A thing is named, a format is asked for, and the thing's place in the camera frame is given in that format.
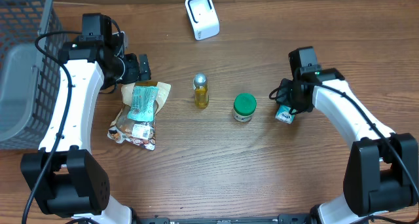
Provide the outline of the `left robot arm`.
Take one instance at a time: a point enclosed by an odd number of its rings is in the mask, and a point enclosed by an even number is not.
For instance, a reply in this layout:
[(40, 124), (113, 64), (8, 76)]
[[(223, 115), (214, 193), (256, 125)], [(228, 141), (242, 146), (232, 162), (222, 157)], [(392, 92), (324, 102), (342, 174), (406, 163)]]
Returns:
[(70, 223), (139, 223), (135, 210), (110, 193), (109, 177), (91, 153), (94, 110), (101, 90), (151, 79), (146, 55), (125, 53), (126, 34), (110, 17), (84, 14), (82, 29), (53, 61), (60, 87), (48, 130), (20, 169), (29, 202)]

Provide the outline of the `brown snack pouch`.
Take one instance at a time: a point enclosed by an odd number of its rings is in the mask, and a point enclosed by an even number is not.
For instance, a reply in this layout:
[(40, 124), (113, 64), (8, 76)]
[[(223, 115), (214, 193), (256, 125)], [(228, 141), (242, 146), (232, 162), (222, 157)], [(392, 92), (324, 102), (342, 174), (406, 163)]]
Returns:
[(122, 109), (111, 123), (107, 137), (153, 151), (156, 146), (156, 115), (164, 107), (172, 86), (146, 81), (121, 88)]

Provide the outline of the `yellow oil bottle silver cap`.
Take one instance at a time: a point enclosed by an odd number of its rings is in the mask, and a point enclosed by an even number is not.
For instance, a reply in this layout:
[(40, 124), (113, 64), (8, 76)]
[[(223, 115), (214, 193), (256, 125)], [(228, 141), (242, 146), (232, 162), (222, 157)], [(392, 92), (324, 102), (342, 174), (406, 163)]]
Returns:
[(209, 104), (208, 79), (203, 73), (197, 73), (193, 82), (194, 102), (200, 109), (205, 109)]

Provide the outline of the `teal white tissue pack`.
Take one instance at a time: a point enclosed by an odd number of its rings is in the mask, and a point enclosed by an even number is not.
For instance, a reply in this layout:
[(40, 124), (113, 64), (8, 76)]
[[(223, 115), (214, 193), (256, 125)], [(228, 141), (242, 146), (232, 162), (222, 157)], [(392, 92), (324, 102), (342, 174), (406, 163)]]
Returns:
[(291, 108), (286, 105), (280, 105), (275, 118), (279, 121), (291, 124), (294, 120), (294, 115), (290, 113)]

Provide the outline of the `green lid white jar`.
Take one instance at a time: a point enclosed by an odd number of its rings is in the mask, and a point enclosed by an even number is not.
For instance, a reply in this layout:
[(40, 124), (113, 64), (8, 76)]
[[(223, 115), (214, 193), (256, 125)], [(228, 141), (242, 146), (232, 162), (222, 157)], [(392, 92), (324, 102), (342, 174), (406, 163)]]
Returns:
[(241, 93), (234, 100), (232, 116), (239, 122), (248, 122), (252, 119), (257, 108), (257, 100), (250, 93)]

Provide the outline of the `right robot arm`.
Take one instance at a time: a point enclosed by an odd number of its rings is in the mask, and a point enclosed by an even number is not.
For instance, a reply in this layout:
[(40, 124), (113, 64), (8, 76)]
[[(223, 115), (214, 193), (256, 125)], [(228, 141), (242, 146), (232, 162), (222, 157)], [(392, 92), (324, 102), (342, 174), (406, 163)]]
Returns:
[(382, 124), (356, 98), (335, 68), (323, 69), (313, 47), (288, 54), (292, 79), (283, 79), (269, 98), (279, 104), (276, 118), (317, 109), (338, 130), (350, 149), (343, 193), (307, 214), (281, 214), (280, 223), (395, 223), (384, 216), (418, 204), (418, 142)]

